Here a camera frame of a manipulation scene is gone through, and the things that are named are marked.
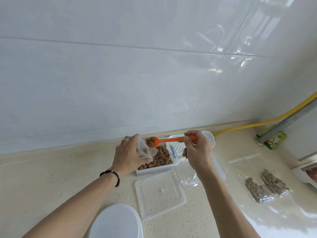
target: spoon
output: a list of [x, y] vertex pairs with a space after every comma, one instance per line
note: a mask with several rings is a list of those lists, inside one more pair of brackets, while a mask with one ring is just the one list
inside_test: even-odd
[[[196, 140], [195, 135], [189, 135], [188, 138], [193, 141]], [[160, 143], [164, 142], [184, 142], [184, 136], [182, 137], [176, 137], [176, 138], [171, 138], [171, 139], [158, 139], [157, 137], [151, 137], [151, 140], [146, 141], [146, 144], [148, 147], [157, 147]]]

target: white round lid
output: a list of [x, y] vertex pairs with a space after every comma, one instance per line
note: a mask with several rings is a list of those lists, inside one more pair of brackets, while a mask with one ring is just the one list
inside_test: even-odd
[[104, 209], [90, 227], [88, 238], [143, 237], [141, 220], [129, 205], [114, 204]]

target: hand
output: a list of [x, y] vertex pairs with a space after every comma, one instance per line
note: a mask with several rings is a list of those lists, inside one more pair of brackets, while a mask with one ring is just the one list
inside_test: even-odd
[[[204, 168], [212, 168], [211, 144], [208, 139], [198, 130], [191, 130], [184, 133], [184, 143], [186, 148], [183, 151], [183, 157], [187, 157], [189, 164], [196, 172]], [[186, 136], [195, 135], [193, 142]]]
[[110, 170], [117, 172], [120, 178], [133, 172], [142, 164], [153, 161], [152, 158], [142, 158], [137, 155], [137, 141], [139, 138], [139, 134], [132, 137], [125, 136], [121, 144], [116, 147], [116, 153]]

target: bracelet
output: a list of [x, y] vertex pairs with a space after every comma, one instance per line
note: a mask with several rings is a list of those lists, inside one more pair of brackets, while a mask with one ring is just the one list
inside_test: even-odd
[[106, 170], [106, 171], [100, 173], [100, 176], [102, 176], [103, 174], [107, 174], [107, 173], [113, 173], [113, 174], [115, 174], [115, 175], [117, 176], [118, 182], [117, 182], [117, 185], [116, 185], [115, 187], [118, 187], [119, 184], [120, 184], [120, 178], [119, 178], [119, 175], [117, 174], [117, 172], [112, 171], [112, 170]]

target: left arm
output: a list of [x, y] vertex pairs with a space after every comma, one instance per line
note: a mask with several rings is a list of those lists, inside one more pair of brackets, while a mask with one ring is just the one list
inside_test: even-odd
[[[120, 178], [134, 171], [152, 158], [140, 158], [136, 153], [139, 135], [126, 136], [129, 141], [121, 141], [116, 147], [110, 170], [117, 172]], [[60, 207], [41, 220], [23, 238], [83, 237], [96, 216], [103, 201], [117, 184], [117, 176], [107, 173], [86, 186]]]

